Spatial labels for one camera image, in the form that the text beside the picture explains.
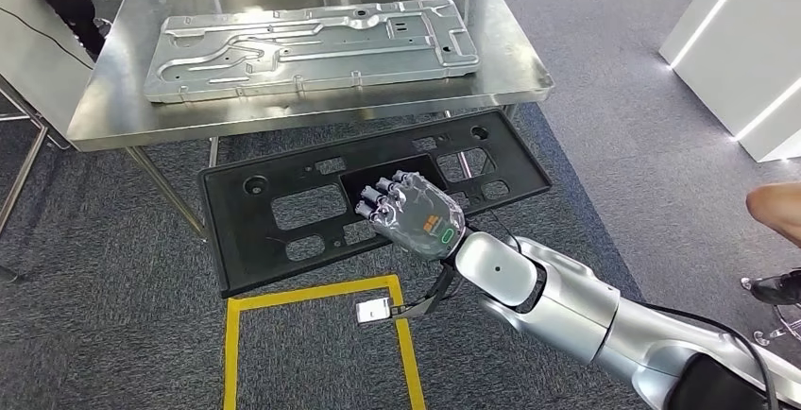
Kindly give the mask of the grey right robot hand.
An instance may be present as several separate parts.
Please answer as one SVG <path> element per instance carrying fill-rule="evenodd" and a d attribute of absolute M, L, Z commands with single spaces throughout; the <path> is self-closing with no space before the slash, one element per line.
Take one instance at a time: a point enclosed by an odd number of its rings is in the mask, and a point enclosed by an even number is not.
<path fill-rule="evenodd" d="M 450 257 L 467 232 L 462 208 L 419 172 L 399 170 L 364 187 L 354 211 L 383 237 L 428 259 Z"/>

